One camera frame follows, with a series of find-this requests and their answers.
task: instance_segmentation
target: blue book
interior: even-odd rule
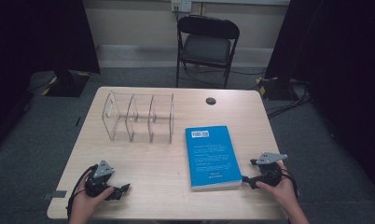
[[[242,176],[227,126],[186,128],[193,190],[240,186]]]

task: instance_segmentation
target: wooden table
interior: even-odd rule
[[[174,94],[174,134],[171,144],[110,141],[102,120],[110,91]],[[206,104],[208,97],[215,105]],[[256,176],[250,164],[263,151],[279,153],[261,98],[256,91],[101,87],[66,164],[48,216],[65,219],[68,198],[82,173],[101,160],[115,172],[107,182],[131,184],[120,201],[104,202],[94,218],[154,220],[286,219],[285,212],[261,189],[242,183],[238,189],[193,192],[190,187],[185,129],[227,125],[243,175]]]

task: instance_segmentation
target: black folding chair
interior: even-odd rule
[[[176,83],[179,82],[179,66],[193,63],[209,67],[224,68],[225,81],[228,84],[229,71],[234,51],[240,37],[240,29],[232,21],[198,15],[188,15],[179,20],[178,58],[176,65]],[[182,34],[188,34],[186,40]]]

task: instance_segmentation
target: hand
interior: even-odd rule
[[[109,187],[100,195],[95,198],[91,198],[85,192],[86,179],[89,177],[91,171],[89,171],[80,181],[76,192],[74,203],[72,205],[72,213],[69,219],[69,224],[84,224],[94,215],[98,205],[105,200],[114,191],[113,187]]]
[[[284,175],[288,175],[288,173],[284,171],[286,170],[286,167],[279,161],[277,161],[277,164],[283,170],[282,173]],[[275,187],[259,181],[257,181],[257,187],[260,189],[264,189],[268,193],[272,194],[272,196],[274,196],[274,199],[282,206],[287,206],[291,203],[298,202],[295,196],[295,190],[293,188],[292,181],[284,176],[281,178],[280,183]]]
[[[277,164],[283,170],[283,174],[288,175],[287,171],[284,171],[286,170],[286,167],[279,161],[277,161]],[[277,201],[277,203],[279,203],[284,208],[287,215],[289,216],[289,221],[292,224],[309,223],[308,219],[300,208],[298,199],[295,195],[295,190],[293,188],[293,183],[289,178],[283,176],[280,183],[275,187],[257,181],[257,187],[260,189],[264,189],[268,193],[272,194],[275,201]]]

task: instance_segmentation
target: wall outlet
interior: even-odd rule
[[[182,11],[183,12],[191,12],[191,2],[190,1],[182,1]]]
[[[181,1],[171,1],[171,11],[182,11]]]

